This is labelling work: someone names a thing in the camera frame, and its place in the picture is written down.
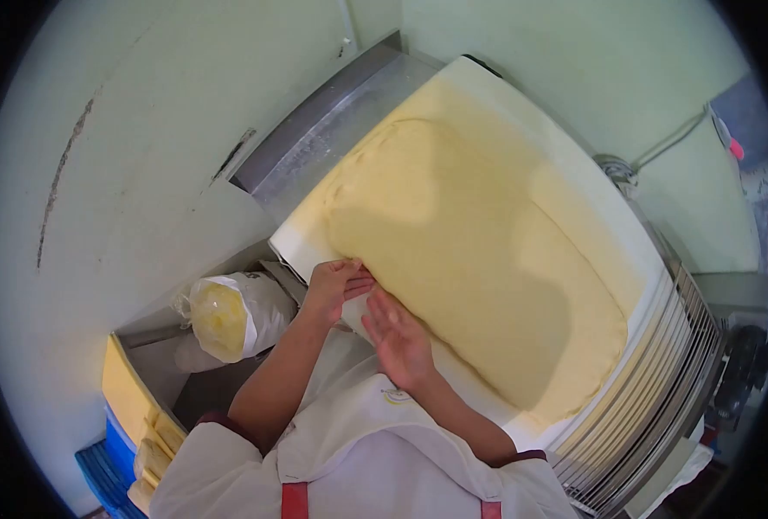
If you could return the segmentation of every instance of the power cord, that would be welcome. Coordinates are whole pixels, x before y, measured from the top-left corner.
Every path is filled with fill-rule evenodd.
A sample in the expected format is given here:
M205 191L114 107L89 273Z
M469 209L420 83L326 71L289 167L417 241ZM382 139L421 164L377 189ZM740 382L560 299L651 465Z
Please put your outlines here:
M638 157L638 159L634 163L628 163L627 161L621 159L620 157L616 157L615 155L609 155L609 154L597 154L591 158L597 163L600 169L603 170L606 176L609 177L609 180L611 180L618 187L620 192L622 192L625 197L627 197L628 199L634 199L637 196L638 172L648 163L657 159L660 155L671 150L673 147L678 145L682 140L689 137L690 134L692 134L693 131L698 127L698 125L700 125L701 122L704 121L704 119L707 119L707 116L711 112L712 112L712 109L710 108L710 104L709 103L705 104L704 109L702 109L701 113L694 118L689 128L687 128L687 130L684 131L684 133L680 137L673 140L671 143L667 144L666 146L661 148L659 151L656 151L654 153L651 153L652 150L654 148L657 148L661 144L663 144L664 141L669 140L672 137L672 135L660 141L659 144L656 144L652 148L649 148L649 150L646 153L644 153L644 155L647 155L649 153L651 153L651 155L646 159L642 160L641 158L644 155L641 155L640 157Z

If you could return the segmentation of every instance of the bag of dough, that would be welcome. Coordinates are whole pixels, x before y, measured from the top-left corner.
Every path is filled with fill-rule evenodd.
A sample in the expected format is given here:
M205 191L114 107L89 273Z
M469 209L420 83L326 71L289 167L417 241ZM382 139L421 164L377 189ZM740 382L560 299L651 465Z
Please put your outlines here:
M199 347L226 364L274 346L296 312L294 300L263 272L204 277L191 286L188 303L188 311L177 311L190 320Z

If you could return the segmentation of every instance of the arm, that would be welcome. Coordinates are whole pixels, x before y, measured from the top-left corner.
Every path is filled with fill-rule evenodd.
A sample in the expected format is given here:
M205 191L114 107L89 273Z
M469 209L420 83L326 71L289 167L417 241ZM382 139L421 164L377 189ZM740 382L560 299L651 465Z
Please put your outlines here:
M366 300L361 321L370 334L384 373L404 389L441 427L459 436L476 458L501 467L516 453L514 441L470 408L433 364L427 332L395 298L379 289Z
M233 397L228 417L247 431L265 455L292 421L329 328L344 301L368 292L372 275L359 260L321 263L306 300L267 359Z

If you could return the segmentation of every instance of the hand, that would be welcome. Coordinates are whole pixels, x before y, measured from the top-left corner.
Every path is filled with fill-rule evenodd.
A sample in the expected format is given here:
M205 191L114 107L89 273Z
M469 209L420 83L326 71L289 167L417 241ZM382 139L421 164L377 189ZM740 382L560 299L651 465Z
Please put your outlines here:
M360 259L321 263L312 271L300 313L331 327L341 317L344 301L366 294L375 282Z
M436 374L430 338L419 321L380 287L366 300L370 314L360 318L375 345L384 374L407 393Z

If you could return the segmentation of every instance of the metal grill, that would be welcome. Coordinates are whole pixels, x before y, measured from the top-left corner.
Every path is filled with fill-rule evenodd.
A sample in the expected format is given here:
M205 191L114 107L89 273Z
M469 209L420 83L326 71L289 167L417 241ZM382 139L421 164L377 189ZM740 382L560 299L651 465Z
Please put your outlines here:
M646 331L595 410L555 451L554 471L574 504L595 517L617 514L693 416L721 358L722 329L680 262L667 261Z

